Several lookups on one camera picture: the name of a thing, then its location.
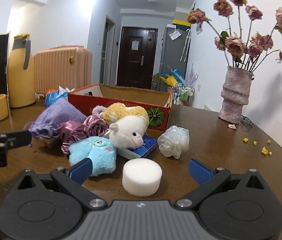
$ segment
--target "purple satin fabric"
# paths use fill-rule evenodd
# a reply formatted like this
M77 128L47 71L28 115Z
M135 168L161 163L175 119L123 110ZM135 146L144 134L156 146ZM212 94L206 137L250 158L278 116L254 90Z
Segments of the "purple satin fabric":
M57 131L62 140L61 150L64 154L69 154L71 144L86 139L90 136L103 136L109 126L96 115L90 115L83 122L68 121L62 123Z

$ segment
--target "blue book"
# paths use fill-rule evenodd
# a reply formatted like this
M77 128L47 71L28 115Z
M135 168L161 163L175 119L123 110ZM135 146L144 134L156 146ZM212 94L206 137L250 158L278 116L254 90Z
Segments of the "blue book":
M157 146L157 140L147 135L143 137L143 145L136 149L117 149L117 153L128 160L146 158Z

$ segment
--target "red cardboard box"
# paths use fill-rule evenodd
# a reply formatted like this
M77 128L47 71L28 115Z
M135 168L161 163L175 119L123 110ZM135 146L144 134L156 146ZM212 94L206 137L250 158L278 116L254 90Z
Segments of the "red cardboard box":
M86 116L95 106L108 107L113 103L142 106L149 115L149 128L165 131L168 123L172 95L148 89L94 84L68 93L69 102Z

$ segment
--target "doorway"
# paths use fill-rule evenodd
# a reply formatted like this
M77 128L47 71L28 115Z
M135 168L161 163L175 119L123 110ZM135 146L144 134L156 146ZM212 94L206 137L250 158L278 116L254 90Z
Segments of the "doorway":
M108 18L105 21L105 28L102 41L100 83L110 85L112 51L114 42L115 24Z
M117 85L151 89L158 29L123 27Z

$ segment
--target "pumpkin print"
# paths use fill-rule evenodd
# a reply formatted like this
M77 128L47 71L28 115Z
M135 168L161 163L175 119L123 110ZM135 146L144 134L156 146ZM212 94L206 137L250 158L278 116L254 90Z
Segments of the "pumpkin print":
M164 122L165 113L157 107L146 110L149 116L149 127L159 127Z

